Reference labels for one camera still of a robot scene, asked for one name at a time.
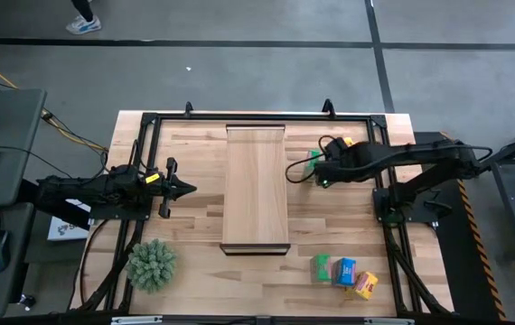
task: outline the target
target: wooden table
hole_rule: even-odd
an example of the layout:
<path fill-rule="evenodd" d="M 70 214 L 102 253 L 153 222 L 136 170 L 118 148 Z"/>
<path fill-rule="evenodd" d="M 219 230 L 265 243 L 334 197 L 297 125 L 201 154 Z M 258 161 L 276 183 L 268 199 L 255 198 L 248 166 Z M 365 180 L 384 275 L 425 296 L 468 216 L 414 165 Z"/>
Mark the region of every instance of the wooden table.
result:
<path fill-rule="evenodd" d="M 126 163 L 137 139 L 142 111 L 121 111 L 110 146 L 108 165 Z M 414 143 L 410 117 L 387 115 L 391 144 Z M 286 124 L 288 163 L 304 159 L 321 135 L 367 140 L 366 127 L 356 122 L 291 122 Z M 134 291 L 132 314 L 277 315 L 277 316 L 394 316 L 396 310 L 381 225 L 371 202 L 374 181 L 337 183 L 329 189 L 312 183 L 287 183 L 289 236 L 286 256 L 225 256 L 219 249 L 222 231 L 226 121 L 165 121 L 156 163 L 167 157 L 179 163 L 181 180 L 198 187 L 176 202 L 172 216 L 157 215 L 160 200 L 145 223 L 143 241 L 167 241 L 178 254 L 173 281 L 161 292 Z M 302 175 L 295 168 L 290 176 Z M 400 181 L 420 173 L 419 166 L 397 168 Z M 119 222 L 111 221 L 95 238 L 85 272 L 86 295 L 101 283 L 111 267 Z M 432 294 L 452 310 L 445 268 L 435 232 L 422 224 L 408 224 L 414 265 Z M 341 289 L 311 284 L 309 260 L 327 253 L 357 261 L 357 271 L 373 272 L 379 283 L 369 301 L 346 300 Z M 408 285 L 401 276 L 405 302 Z M 125 284 L 119 277 L 116 306 Z M 71 307 L 80 305 L 79 284 Z"/>

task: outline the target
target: concrete floor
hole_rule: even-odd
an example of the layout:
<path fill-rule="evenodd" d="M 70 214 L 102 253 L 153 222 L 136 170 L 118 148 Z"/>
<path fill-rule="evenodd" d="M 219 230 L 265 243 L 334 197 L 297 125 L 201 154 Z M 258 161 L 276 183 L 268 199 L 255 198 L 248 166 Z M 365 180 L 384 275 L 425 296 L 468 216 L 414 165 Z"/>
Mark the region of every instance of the concrete floor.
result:
<path fill-rule="evenodd" d="M 383 42 L 515 43 L 514 0 L 373 4 Z M 363 0 L 95 0 L 92 6 L 104 29 L 82 39 L 371 40 Z M 74 15 L 67 1 L 0 0 L 0 36 L 73 38 L 63 27 Z M 515 51 L 387 50 L 384 57 L 394 108 L 411 115 L 415 130 L 443 130 L 495 150 L 515 137 Z M 331 98 L 340 111 L 384 112 L 372 49 L 0 45 L 0 71 L 21 88 L 46 89 L 47 108 L 105 145 L 118 110 L 182 109 L 187 100 L 203 109 L 317 111 Z M 33 151 L 79 176 L 99 167 L 92 151 L 45 124 Z M 50 173 L 31 159 L 26 177 Z M 514 230 L 490 174 L 467 187 L 507 317 L 515 320 L 515 264 L 496 262 L 515 245 Z M 27 279 L 40 301 L 34 311 L 62 311 L 70 298 L 62 283 L 72 281 L 76 265 L 39 267 L 47 275 Z"/>

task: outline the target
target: small box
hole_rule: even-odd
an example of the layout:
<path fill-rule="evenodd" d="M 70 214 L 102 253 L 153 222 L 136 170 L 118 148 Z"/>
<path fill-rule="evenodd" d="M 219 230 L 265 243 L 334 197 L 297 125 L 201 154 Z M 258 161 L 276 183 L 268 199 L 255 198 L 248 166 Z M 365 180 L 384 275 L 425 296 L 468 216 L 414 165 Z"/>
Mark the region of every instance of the small box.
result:
<path fill-rule="evenodd" d="M 372 292 L 374 291 L 374 287 L 378 283 L 378 278 L 376 275 L 370 272 L 362 272 L 358 275 L 358 279 L 356 280 L 356 285 L 354 286 L 354 292 L 357 293 L 360 297 L 368 300 Z"/>
<path fill-rule="evenodd" d="M 319 150 L 309 150 L 308 154 L 305 156 L 306 159 L 315 157 L 317 155 L 322 154 Z M 307 161 L 304 165 L 304 173 L 302 174 L 302 178 L 306 178 L 308 175 L 310 175 L 314 171 L 315 164 L 320 160 L 320 157 L 314 158 L 310 161 Z"/>
<path fill-rule="evenodd" d="M 333 265 L 332 284 L 337 286 L 353 286 L 356 274 L 356 261 L 342 258 Z"/>
<path fill-rule="evenodd" d="M 324 283 L 332 280 L 332 261 L 327 254 L 318 254 L 310 260 L 312 283 Z"/>

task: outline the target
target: sneaker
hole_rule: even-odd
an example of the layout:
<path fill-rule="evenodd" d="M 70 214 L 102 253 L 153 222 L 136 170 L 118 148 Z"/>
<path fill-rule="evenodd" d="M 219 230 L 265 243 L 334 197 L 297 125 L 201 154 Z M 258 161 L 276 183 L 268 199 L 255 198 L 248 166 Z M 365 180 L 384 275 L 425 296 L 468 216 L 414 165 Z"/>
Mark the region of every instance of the sneaker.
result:
<path fill-rule="evenodd" d="M 95 32 L 101 29 L 101 21 L 96 15 L 93 15 L 93 21 L 87 22 L 83 16 L 79 15 L 75 20 L 67 25 L 67 31 L 75 35 Z"/>

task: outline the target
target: green box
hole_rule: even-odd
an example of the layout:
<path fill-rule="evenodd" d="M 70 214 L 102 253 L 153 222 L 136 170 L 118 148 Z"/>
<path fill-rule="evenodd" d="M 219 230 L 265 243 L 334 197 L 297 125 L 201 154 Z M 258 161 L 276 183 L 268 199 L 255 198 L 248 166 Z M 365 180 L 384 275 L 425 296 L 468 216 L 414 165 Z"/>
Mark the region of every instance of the green box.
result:
<path fill-rule="evenodd" d="M 318 254 L 310 260 L 312 283 L 332 281 L 332 261 L 328 254 Z"/>
<path fill-rule="evenodd" d="M 319 150 L 316 150 L 316 149 L 308 150 L 308 154 L 305 156 L 305 158 L 306 159 L 312 158 L 312 157 L 315 157 L 320 154 L 322 154 L 322 152 L 320 152 Z M 305 162 L 304 173 L 302 174 L 302 178 L 305 178 L 306 176 L 308 176 L 310 173 L 312 173 L 314 171 L 314 166 L 318 162 L 319 159 L 320 158 L 315 158 L 315 159 L 312 159 L 311 161 Z"/>

